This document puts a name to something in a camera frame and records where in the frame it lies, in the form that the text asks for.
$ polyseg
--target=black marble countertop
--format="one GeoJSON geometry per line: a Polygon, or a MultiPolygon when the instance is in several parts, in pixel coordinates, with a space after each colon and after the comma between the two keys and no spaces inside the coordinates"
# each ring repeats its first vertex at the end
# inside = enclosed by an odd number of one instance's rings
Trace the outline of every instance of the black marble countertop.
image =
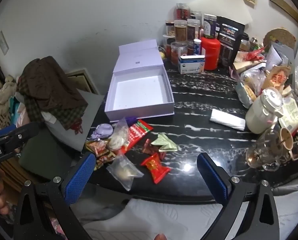
{"type": "MultiPolygon", "coordinates": [[[[236,81],[224,69],[201,74],[180,75],[177,68],[165,63],[174,96],[172,116],[144,119],[154,130],[126,156],[145,175],[134,179],[129,194],[134,197],[165,203],[207,203],[213,197],[196,167],[196,158],[207,152],[212,160],[230,175],[245,182],[258,183],[262,179],[277,187],[298,177],[298,161],[282,165],[269,172],[250,168],[245,161],[245,152],[258,135],[249,131],[238,131],[210,122],[212,109],[218,109],[245,118],[247,109],[235,92],[236,81]],[[167,153],[163,165],[172,170],[157,185],[153,183],[148,169],[140,163],[148,157],[141,153],[146,138],[156,139],[163,132],[179,145],[178,152],[167,153]]],[[[109,122],[102,103],[88,137],[100,123],[109,122]]],[[[89,182],[114,191],[127,191],[116,181],[105,167],[94,171],[89,182]]]]}

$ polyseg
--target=human hand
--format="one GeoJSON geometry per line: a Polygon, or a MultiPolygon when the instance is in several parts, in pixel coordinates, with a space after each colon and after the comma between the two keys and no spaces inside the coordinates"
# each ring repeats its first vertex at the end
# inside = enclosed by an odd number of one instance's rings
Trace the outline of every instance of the human hand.
{"type": "Polygon", "coordinates": [[[167,238],[164,234],[159,234],[153,240],[167,240],[167,238]]]}
{"type": "Polygon", "coordinates": [[[6,195],[3,194],[4,191],[4,183],[2,177],[5,176],[4,171],[0,168],[0,214],[7,215],[9,213],[9,206],[6,202],[6,195]]]}

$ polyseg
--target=metal screw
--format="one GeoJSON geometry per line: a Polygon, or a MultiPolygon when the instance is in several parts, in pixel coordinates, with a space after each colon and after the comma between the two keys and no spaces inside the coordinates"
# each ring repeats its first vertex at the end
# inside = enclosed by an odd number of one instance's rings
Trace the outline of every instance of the metal screw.
{"type": "Polygon", "coordinates": [[[238,177],[236,177],[236,176],[232,177],[231,180],[234,183],[239,183],[240,182],[240,179],[238,177]]]}
{"type": "Polygon", "coordinates": [[[24,183],[24,185],[25,185],[26,187],[28,187],[30,184],[31,184],[31,181],[30,181],[30,180],[26,180],[25,183],[24,183]]]}
{"type": "Polygon", "coordinates": [[[267,187],[269,185],[269,183],[266,180],[263,180],[262,181],[262,185],[265,186],[265,187],[267,187]]]}
{"type": "Polygon", "coordinates": [[[54,183],[59,183],[61,181],[61,177],[56,176],[54,177],[54,179],[52,180],[54,183]]]}

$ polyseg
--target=red bottle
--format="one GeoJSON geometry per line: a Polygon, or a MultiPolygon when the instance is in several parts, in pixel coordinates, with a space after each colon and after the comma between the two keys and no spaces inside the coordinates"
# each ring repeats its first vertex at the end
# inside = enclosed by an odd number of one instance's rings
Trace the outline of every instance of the red bottle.
{"type": "Polygon", "coordinates": [[[218,65],[221,44],[217,39],[201,38],[201,47],[205,49],[205,70],[215,70],[218,65]]]}

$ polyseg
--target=blue gripper pad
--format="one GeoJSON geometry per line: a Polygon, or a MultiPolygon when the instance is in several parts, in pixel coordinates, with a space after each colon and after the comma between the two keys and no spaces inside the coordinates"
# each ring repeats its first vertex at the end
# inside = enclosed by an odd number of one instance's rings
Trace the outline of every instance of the blue gripper pad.
{"type": "Polygon", "coordinates": [[[215,165],[207,153],[198,155],[196,165],[215,201],[225,205],[231,192],[230,176],[222,167],[215,165]]]}
{"type": "Polygon", "coordinates": [[[69,172],[61,185],[62,195],[67,205],[75,203],[85,185],[87,184],[96,166],[96,157],[92,153],[86,153],[69,172]]]}

